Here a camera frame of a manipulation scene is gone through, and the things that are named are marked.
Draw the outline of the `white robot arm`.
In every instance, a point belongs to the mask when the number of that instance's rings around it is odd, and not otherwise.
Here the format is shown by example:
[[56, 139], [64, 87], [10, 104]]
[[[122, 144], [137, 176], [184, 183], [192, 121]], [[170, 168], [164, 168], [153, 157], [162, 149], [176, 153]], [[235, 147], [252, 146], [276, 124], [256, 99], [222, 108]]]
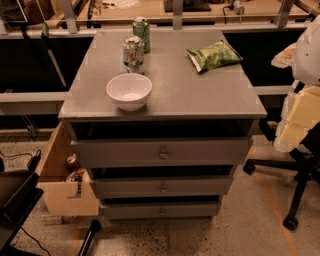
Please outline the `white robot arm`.
[[292, 68], [294, 82], [285, 98], [273, 142], [277, 151], [290, 152], [320, 122], [320, 15], [271, 64]]

